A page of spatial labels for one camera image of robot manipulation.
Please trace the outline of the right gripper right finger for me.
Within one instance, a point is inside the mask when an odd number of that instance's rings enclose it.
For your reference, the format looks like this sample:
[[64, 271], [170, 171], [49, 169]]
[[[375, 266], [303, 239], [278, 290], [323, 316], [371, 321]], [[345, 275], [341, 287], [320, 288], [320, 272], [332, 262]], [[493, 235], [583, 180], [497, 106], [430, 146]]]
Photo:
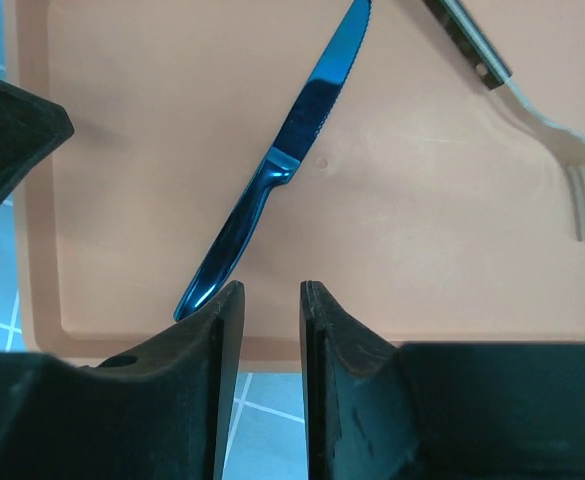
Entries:
[[312, 479], [585, 479], [585, 343], [395, 346], [300, 288]]

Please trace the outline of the orange plastic tray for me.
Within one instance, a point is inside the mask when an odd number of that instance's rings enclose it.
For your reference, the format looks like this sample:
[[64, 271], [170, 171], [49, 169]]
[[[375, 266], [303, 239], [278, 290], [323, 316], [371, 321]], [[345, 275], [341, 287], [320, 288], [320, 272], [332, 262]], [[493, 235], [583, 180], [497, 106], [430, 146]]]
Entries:
[[[7, 72], [75, 132], [14, 194], [26, 345], [96, 363], [169, 327], [345, 1], [8, 1]], [[427, 8], [377, 1], [233, 277], [241, 362], [300, 367], [317, 280], [386, 340], [585, 341], [585, 243], [553, 154]]]

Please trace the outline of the blue checked tablecloth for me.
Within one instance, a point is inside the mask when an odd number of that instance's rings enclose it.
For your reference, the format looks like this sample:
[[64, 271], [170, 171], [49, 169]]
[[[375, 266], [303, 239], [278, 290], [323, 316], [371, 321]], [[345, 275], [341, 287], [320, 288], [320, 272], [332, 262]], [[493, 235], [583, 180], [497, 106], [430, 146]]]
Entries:
[[[0, 2], [0, 79], [6, 77]], [[23, 352], [13, 203], [0, 206], [0, 351]], [[237, 376], [224, 467], [226, 479], [308, 476], [302, 378], [296, 373]]]

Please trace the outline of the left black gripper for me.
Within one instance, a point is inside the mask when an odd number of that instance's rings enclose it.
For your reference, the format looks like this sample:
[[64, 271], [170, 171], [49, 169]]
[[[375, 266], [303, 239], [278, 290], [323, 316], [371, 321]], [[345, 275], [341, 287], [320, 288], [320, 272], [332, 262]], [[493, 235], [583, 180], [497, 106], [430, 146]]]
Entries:
[[73, 134], [62, 106], [0, 80], [0, 205]]

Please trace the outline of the blue patterned knife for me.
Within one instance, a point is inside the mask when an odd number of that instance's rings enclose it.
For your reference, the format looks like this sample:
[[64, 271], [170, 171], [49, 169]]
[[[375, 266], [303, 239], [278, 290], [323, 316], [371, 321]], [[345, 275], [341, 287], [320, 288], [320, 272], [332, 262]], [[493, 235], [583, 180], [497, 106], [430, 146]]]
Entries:
[[271, 191], [289, 183], [328, 119], [363, 43], [372, 3], [355, 0], [314, 66], [273, 143], [212, 243], [173, 314], [181, 321], [221, 289], [249, 244]]

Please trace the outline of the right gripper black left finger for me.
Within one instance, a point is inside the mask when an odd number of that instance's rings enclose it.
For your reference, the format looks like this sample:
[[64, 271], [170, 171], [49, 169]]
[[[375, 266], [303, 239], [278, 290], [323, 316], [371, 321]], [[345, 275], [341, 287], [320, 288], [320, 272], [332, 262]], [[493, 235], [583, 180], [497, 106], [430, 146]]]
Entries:
[[0, 479], [218, 479], [244, 287], [95, 367], [0, 353]]

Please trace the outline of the silver metal fork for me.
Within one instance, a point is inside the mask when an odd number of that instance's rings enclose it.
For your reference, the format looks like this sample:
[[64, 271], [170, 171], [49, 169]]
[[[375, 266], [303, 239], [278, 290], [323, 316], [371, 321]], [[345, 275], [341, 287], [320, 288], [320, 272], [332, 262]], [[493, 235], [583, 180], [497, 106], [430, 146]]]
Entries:
[[576, 237], [585, 243], [585, 136], [541, 113], [516, 85], [513, 73], [460, 1], [426, 1], [436, 19], [481, 83], [563, 170], [571, 195]]

